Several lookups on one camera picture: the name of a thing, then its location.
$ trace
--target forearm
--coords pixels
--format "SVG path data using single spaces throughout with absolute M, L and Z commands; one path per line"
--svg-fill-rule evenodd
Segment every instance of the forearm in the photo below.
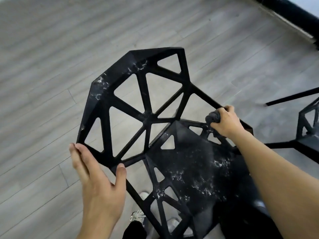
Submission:
M 319 235 L 319 181 L 248 132 L 231 138 L 244 156 L 269 213 L 284 238 Z

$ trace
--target geometric chair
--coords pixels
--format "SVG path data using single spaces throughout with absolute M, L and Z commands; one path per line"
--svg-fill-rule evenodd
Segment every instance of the geometric chair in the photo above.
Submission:
M 319 93 L 319 88 L 301 92 L 296 95 L 281 98 L 268 102 L 265 106 L 281 103 L 288 100 L 297 99 L 304 96 Z M 306 119 L 306 114 L 313 112 L 314 121 L 312 124 Z M 299 112 L 296 139 L 287 142 L 267 143 L 269 148 L 294 148 L 313 161 L 319 163 L 319 98 L 306 106 Z
M 181 72 L 176 73 L 160 67 L 158 61 L 172 55 L 177 55 Z M 176 81 L 182 87 L 167 100 L 157 111 L 152 111 L 150 94 L 146 82 L 146 74 L 152 73 L 169 80 Z M 136 74 L 145 112 L 141 113 L 114 95 L 118 88 L 132 74 Z M 241 157 L 237 149 L 228 141 L 218 136 L 219 143 L 208 140 L 211 128 L 198 121 L 181 119 L 184 108 L 192 94 L 196 94 L 215 109 L 221 105 L 190 82 L 185 51 L 183 48 L 156 48 L 133 50 L 126 53 L 115 64 L 108 68 L 91 84 L 83 113 L 77 142 L 84 144 L 97 161 L 110 168 L 115 174 L 116 166 L 122 162 L 126 167 L 143 161 L 153 191 L 142 200 L 133 186 L 126 181 L 127 191 L 145 213 L 161 238 L 183 238 L 187 228 L 192 230 L 192 238 L 204 237 L 218 223 L 221 206 L 235 198 L 238 183 L 238 173 L 234 160 Z M 181 102 L 173 117 L 159 118 L 158 116 L 179 95 Z M 109 109 L 115 107 L 143 123 L 142 127 L 124 146 L 117 156 L 113 156 Z M 103 148 L 102 152 L 85 144 L 94 121 L 101 121 Z M 151 125 L 168 123 L 168 125 L 150 141 Z M 242 122 L 244 128 L 252 133 L 252 128 Z M 190 130 L 190 126 L 202 128 L 200 135 Z M 146 131 L 144 150 L 142 153 L 121 160 L 130 147 Z M 174 149 L 162 149 L 162 145 L 173 136 Z M 154 169 L 157 168 L 164 179 L 157 181 Z M 176 198 L 165 193 L 171 187 Z M 156 201 L 160 221 L 156 219 L 150 207 Z M 163 202 L 179 211 L 182 218 L 173 232 L 169 232 Z

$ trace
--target hand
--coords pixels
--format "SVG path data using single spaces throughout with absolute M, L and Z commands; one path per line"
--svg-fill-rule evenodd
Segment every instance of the hand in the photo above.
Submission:
M 108 239 L 120 218 L 126 195 L 126 169 L 119 164 L 113 185 L 82 144 L 69 146 L 72 164 L 82 183 L 83 218 L 77 239 Z
M 225 106 L 225 108 L 227 110 L 223 107 L 217 109 L 220 113 L 220 123 L 212 122 L 211 127 L 217 130 L 220 135 L 232 140 L 233 136 L 245 132 L 245 129 L 235 113 L 235 108 L 233 106 Z

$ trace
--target black pants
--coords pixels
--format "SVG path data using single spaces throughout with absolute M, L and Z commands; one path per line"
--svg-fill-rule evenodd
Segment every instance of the black pants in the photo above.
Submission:
M 123 239 L 132 238 L 146 239 L 146 231 L 139 221 L 132 221 L 123 234 Z

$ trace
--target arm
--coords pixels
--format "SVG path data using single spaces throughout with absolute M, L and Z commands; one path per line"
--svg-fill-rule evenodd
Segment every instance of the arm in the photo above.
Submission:
M 82 144 L 70 144 L 72 164 L 82 184 L 83 218 L 77 239 L 108 239 L 120 218 L 126 195 L 126 169 L 119 164 L 115 185 Z
M 234 107 L 220 108 L 221 123 L 211 123 L 243 155 L 265 205 L 285 238 L 319 237 L 319 180 L 294 166 L 242 127 Z

